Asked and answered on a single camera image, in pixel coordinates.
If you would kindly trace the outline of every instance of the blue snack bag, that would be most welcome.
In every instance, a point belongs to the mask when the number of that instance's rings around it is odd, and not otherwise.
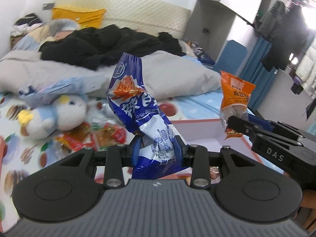
[[[143,133],[132,178],[157,179],[181,171],[173,150],[179,132],[159,110],[157,101],[143,83],[142,60],[124,53],[117,64],[108,90],[111,109],[131,133]]]

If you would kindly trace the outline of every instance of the white penguin plush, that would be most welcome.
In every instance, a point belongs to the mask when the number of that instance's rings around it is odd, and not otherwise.
[[[62,95],[50,106],[22,110],[18,114],[21,135],[44,139],[56,129],[71,130],[80,125],[86,116],[87,103],[77,95]]]

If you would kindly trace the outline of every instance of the cream quilted headboard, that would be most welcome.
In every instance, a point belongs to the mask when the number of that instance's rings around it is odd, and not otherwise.
[[[102,27],[138,29],[152,35],[168,32],[182,38],[191,11],[160,0],[55,0],[55,6],[71,5],[107,10]]]

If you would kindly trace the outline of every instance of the circular logo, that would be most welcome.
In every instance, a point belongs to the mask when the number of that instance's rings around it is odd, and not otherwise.
[[[120,77],[121,75],[123,75],[124,70],[125,70],[125,65],[123,63],[118,64],[116,66],[114,73],[113,73],[113,77],[114,78]]]

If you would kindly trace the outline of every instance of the black blanket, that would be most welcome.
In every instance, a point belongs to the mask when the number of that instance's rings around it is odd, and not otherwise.
[[[119,29],[116,25],[74,31],[64,39],[43,43],[39,50],[42,52],[42,60],[64,62],[93,70],[99,65],[116,64],[124,52],[137,57],[157,50],[185,55],[178,40],[166,32],[155,37],[129,28]]]

